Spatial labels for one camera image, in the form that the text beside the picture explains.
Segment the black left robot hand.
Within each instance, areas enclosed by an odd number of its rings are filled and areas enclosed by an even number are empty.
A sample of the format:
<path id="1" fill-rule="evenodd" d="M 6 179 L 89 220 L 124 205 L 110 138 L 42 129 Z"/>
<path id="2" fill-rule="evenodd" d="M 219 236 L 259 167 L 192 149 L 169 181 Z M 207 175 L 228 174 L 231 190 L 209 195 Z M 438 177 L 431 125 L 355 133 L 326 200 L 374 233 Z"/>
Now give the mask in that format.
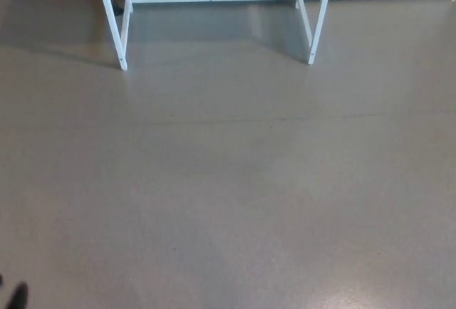
<path id="1" fill-rule="evenodd" d="M 19 282 L 4 307 L 5 309 L 26 309 L 29 299 L 29 287 L 24 281 Z"/>

